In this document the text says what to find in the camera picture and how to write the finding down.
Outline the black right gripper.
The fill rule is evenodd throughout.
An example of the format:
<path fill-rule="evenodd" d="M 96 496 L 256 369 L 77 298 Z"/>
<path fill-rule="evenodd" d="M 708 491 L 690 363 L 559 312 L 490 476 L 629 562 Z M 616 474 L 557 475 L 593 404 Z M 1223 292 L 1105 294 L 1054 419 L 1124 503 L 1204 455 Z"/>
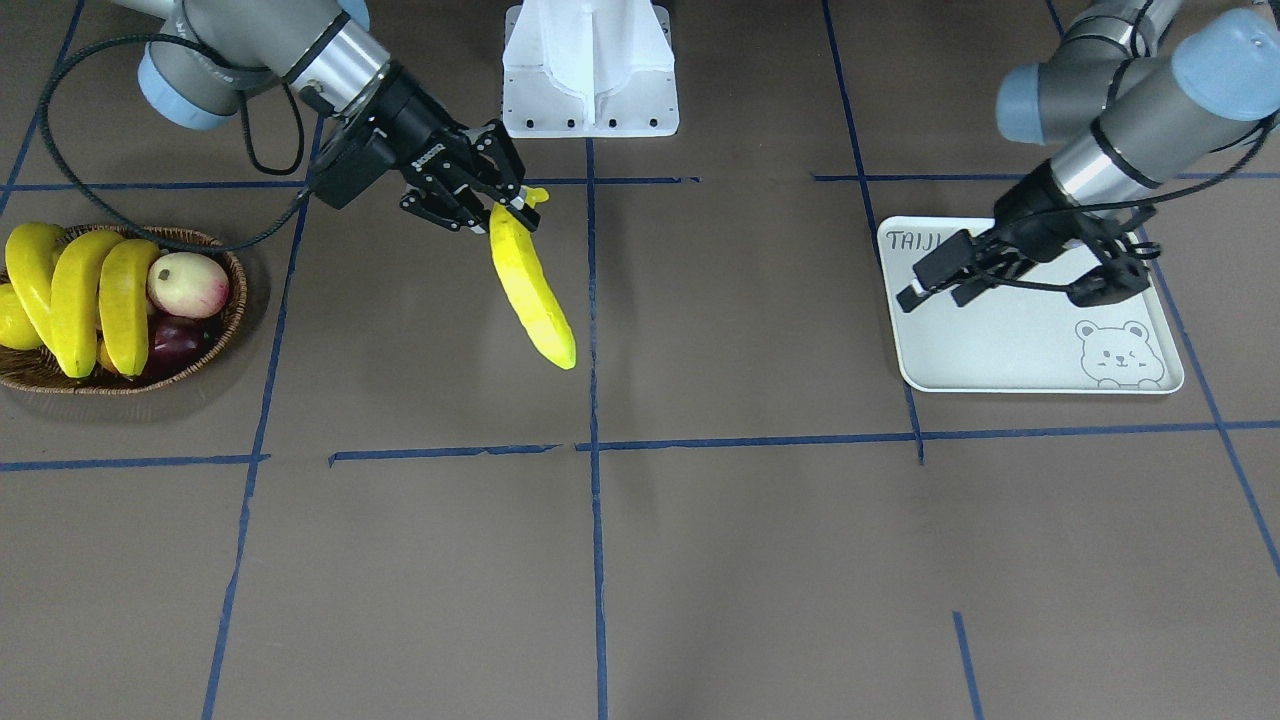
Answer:
<path fill-rule="evenodd" d="M 454 122 L 403 67 L 387 68 L 372 122 L 399 160 L 399 208 L 447 231 L 488 233 L 483 197 L 511 205 L 524 187 L 525 165 L 503 123 Z"/>

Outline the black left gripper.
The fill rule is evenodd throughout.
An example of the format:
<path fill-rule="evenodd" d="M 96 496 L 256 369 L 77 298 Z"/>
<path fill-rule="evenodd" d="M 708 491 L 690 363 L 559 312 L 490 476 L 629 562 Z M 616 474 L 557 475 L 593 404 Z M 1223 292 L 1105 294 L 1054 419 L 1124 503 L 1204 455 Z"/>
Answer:
<path fill-rule="evenodd" d="M 1082 241 L 1098 264 L 1066 288 L 1076 307 L 1124 302 L 1149 288 L 1147 261 L 1157 245 L 1137 242 L 1132 233 L 1147 215 L 1125 222 L 1097 219 L 1078 209 L 1060 187 L 1050 160 L 1042 161 L 993 205 L 992 242 L 975 249 L 951 291 L 965 307 L 988 290 L 1020 281 L 1037 263 L 1051 263 L 1074 241 Z"/>

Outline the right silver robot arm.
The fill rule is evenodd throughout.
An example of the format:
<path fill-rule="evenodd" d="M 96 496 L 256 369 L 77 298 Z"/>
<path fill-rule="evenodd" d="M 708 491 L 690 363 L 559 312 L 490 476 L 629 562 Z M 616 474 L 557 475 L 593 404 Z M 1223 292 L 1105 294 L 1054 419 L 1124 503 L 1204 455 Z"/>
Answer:
<path fill-rule="evenodd" d="M 403 210 L 448 231 L 484 233 L 507 210 L 527 229 L 540 217 L 525 167 L 500 120 L 468 128 L 383 47 L 361 1 L 133 1 L 163 19 L 138 81 L 166 119 L 191 129 L 229 120 L 242 97 L 271 85 L 337 123 L 308 182 L 340 209 L 390 172 Z"/>

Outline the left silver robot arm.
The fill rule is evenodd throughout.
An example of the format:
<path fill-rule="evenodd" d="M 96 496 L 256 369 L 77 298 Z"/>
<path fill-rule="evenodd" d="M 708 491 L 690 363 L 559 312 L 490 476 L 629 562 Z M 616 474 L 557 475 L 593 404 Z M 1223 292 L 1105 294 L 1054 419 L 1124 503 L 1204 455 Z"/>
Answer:
<path fill-rule="evenodd" d="M 918 290 L 965 306 L 1007 286 L 1094 307 L 1148 288 L 1158 247 L 1130 233 L 1162 186 L 1211 152 L 1260 147 L 1277 120 L 1277 22 L 1231 9 L 1157 56 L 1178 9 L 1093 3 L 1048 61 L 1005 78 L 1001 132 L 1057 152 L 996 201 L 989 229 L 920 260 Z"/>

